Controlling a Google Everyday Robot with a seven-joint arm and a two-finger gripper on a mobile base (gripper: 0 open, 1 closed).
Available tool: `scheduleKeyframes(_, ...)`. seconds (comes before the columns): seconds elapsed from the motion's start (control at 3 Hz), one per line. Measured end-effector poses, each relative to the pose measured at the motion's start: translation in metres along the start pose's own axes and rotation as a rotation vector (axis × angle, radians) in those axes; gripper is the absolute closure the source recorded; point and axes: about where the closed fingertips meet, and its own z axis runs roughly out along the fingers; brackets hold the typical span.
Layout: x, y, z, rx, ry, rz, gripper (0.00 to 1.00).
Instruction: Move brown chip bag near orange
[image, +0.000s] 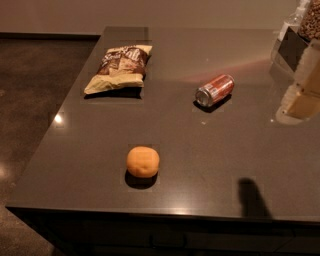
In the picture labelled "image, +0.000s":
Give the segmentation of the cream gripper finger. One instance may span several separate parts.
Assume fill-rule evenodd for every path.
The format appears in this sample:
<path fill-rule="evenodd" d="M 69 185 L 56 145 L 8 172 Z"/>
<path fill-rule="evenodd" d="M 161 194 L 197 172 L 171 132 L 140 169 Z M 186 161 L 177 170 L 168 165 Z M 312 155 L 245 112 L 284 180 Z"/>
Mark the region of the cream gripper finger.
<path fill-rule="evenodd" d="M 294 82 L 287 88 L 275 118 L 297 125 L 320 112 L 320 41 L 313 39 L 303 51 Z"/>

